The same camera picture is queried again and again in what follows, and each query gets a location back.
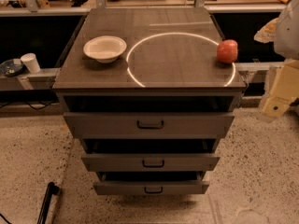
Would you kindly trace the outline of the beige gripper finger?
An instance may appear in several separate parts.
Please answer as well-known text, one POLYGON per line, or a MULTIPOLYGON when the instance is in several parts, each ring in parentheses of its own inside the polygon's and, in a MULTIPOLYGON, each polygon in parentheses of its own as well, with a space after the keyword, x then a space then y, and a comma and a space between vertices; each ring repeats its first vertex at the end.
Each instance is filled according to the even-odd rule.
POLYGON ((271 119, 278 119, 298 98, 299 61, 287 59, 276 69, 271 89, 262 105, 262 112, 271 119))
POLYGON ((260 43, 274 41, 278 18, 275 18, 263 26, 254 36, 254 40, 260 43))

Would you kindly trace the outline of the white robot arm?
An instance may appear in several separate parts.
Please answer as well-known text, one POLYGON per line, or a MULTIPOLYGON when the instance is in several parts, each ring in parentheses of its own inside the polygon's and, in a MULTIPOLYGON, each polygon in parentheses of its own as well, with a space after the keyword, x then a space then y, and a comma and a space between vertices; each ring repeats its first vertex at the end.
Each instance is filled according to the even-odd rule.
POLYGON ((285 58, 260 103, 267 117, 277 119, 299 97, 299 0, 289 0, 280 15, 256 33, 254 40, 273 42, 275 53, 285 58))

